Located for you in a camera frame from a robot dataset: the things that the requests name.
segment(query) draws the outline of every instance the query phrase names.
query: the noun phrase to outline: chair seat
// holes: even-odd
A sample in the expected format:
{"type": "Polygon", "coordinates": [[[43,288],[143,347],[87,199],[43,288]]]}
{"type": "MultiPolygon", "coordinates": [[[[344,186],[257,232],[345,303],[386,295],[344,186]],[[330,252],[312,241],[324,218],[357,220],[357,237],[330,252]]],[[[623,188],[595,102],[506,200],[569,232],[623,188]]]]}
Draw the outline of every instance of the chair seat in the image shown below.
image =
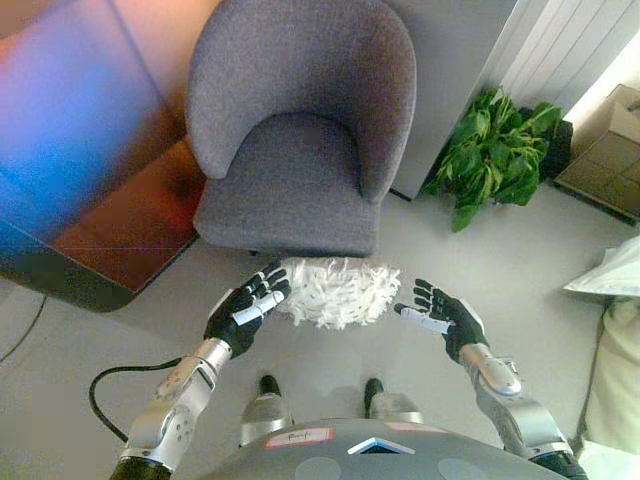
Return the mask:
{"type": "Polygon", "coordinates": [[[227,177],[207,181],[194,225],[214,245],[370,255],[380,206],[360,195],[358,165],[339,123],[307,113],[269,117],[247,135],[227,177]]]}

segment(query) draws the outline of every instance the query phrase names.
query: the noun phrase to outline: green leaves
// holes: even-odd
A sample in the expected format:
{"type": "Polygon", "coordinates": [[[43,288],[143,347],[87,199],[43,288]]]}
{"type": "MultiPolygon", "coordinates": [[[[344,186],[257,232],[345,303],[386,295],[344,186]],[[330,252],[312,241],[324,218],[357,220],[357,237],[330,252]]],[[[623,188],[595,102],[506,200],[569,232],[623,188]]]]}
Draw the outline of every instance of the green leaves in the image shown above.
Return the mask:
{"type": "Polygon", "coordinates": [[[456,196],[454,232],[467,227],[489,198],[516,205],[529,202],[548,148],[542,134],[560,118],[558,107],[543,102],[524,121],[513,101],[495,88],[473,100],[426,187],[428,193],[444,189],[456,196]]]}
{"type": "Polygon", "coordinates": [[[480,205],[465,205],[464,207],[456,208],[456,214],[451,222],[451,230],[459,232],[468,227],[478,210],[480,210],[480,205]]]}

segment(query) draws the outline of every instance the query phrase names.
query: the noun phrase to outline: gray armchair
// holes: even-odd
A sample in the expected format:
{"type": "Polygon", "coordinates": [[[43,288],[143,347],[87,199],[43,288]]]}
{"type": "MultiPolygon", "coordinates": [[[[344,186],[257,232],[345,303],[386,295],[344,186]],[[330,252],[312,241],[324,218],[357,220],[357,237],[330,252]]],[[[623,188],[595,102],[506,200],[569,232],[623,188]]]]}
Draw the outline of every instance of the gray armchair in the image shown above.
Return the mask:
{"type": "Polygon", "coordinates": [[[193,55],[194,224],[214,245],[367,256],[415,104],[413,46],[378,0],[223,0],[193,55]]]}

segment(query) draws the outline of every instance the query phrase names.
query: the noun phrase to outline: black cable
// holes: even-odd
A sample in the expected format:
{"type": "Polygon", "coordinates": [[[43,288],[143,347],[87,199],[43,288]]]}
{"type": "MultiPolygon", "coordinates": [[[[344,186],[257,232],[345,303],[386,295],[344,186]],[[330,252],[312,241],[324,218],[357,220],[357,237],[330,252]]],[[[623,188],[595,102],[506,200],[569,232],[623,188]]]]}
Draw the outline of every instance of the black cable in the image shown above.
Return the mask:
{"type": "Polygon", "coordinates": [[[11,349],[5,353],[2,358],[0,358],[0,364],[2,362],[4,362],[7,358],[9,358],[9,356],[15,352],[18,347],[20,345],[22,345],[22,342],[24,342],[25,338],[27,338],[27,336],[29,335],[29,333],[31,333],[31,330],[33,330],[33,327],[36,326],[36,322],[38,321],[38,319],[40,318],[40,314],[42,314],[42,310],[44,309],[44,304],[47,301],[47,298],[49,298],[48,295],[45,295],[44,297],[42,297],[42,302],[40,303],[40,308],[38,308],[38,312],[36,313],[36,316],[33,317],[33,320],[31,321],[31,325],[29,325],[29,328],[27,328],[27,331],[24,332],[24,335],[22,335],[22,337],[20,338],[20,340],[18,340],[18,343],[16,343],[13,347],[11,347],[11,349]]]}
{"type": "Polygon", "coordinates": [[[161,363],[159,365],[128,365],[123,367],[113,367],[113,368],[109,368],[108,370],[105,370],[104,372],[100,372],[96,376],[96,378],[93,379],[93,381],[91,382],[91,386],[89,387],[89,404],[91,405],[91,410],[93,410],[93,413],[96,414],[96,417],[98,417],[98,420],[100,420],[105,427],[111,430],[115,434],[115,436],[118,437],[120,440],[122,440],[124,443],[127,443],[127,441],[129,440],[129,437],[127,437],[122,432],[122,430],[116,427],[111,422],[111,420],[109,420],[107,416],[104,413],[102,413],[102,410],[100,410],[100,407],[98,407],[98,404],[96,403],[96,386],[98,385],[98,382],[102,380],[104,377],[106,377],[107,375],[110,375],[112,373],[150,372],[153,370],[164,370],[165,368],[172,368],[178,365],[181,360],[182,358],[178,357],[178,358],[174,358],[173,360],[169,360],[168,362],[161,363]]]}

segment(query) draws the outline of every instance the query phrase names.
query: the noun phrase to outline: white duster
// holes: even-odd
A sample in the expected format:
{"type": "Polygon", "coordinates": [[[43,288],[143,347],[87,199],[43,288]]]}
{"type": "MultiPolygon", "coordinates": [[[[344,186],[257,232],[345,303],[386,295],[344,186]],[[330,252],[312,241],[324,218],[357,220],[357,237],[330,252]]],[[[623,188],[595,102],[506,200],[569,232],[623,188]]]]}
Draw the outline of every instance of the white duster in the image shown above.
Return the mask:
{"type": "Polygon", "coordinates": [[[282,261],[291,295],[278,309],[318,327],[342,330],[373,323],[398,292],[400,270],[358,258],[288,258],[282,261]]]}

